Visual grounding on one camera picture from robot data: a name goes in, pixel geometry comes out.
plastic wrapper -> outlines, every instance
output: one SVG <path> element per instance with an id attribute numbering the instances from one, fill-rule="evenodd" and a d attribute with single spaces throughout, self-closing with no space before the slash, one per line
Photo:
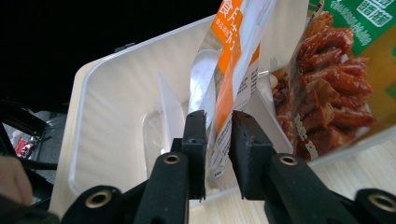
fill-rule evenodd
<path id="1" fill-rule="evenodd" d="M 231 114 L 243 110 L 256 90 L 260 41 L 274 4 L 224 0 L 193 62 L 189 112 L 206 112 L 208 179 L 226 170 Z"/>

plastic container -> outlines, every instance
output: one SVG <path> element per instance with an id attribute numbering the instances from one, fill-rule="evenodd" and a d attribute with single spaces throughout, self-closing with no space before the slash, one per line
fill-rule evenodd
<path id="1" fill-rule="evenodd" d="M 278 2 L 261 43 L 262 71 L 270 68 L 270 57 L 276 57 L 279 66 L 288 62 L 304 29 L 306 7 L 304 0 Z M 176 109 L 187 116 L 191 65 L 213 18 L 105 57 L 84 76 L 67 171 L 68 190 L 75 198 L 97 185 L 126 191 L 147 180 L 156 158 L 170 145 L 158 75 L 163 75 L 177 97 L 180 107 Z M 263 103 L 271 101 L 266 83 L 265 78 L 259 80 L 245 112 L 260 123 L 276 151 L 290 152 L 273 108 Z M 345 157 L 395 133 L 396 128 L 389 128 L 311 165 Z M 208 190 L 207 201 L 238 190 L 230 164 L 219 185 Z"/>

orange label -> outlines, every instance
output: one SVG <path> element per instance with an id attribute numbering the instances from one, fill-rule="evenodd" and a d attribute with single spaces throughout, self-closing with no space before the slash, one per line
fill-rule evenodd
<path id="1" fill-rule="evenodd" d="M 240 55 L 239 42 L 239 27 L 243 18 L 240 6 L 242 0 L 225 0 L 222 2 L 219 11 L 211 25 L 211 29 L 216 34 L 220 42 L 223 44 L 223 52 L 219 57 L 219 70 L 222 74 L 226 74 L 228 66 L 235 67 L 237 60 L 233 60 L 233 64 L 229 64 L 231 54 L 235 51 L 237 57 Z"/>

snack package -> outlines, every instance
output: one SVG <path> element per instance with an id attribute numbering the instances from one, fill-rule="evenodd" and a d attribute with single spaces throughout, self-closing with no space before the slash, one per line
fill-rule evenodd
<path id="1" fill-rule="evenodd" d="M 273 73 L 276 119 L 307 160 L 396 124 L 396 3 L 310 1 L 289 64 Z"/>
<path id="2" fill-rule="evenodd" d="M 191 68 L 189 113 L 206 112 L 208 175 L 225 171 L 231 114 L 256 89 L 260 41 L 275 0 L 223 0 Z"/>

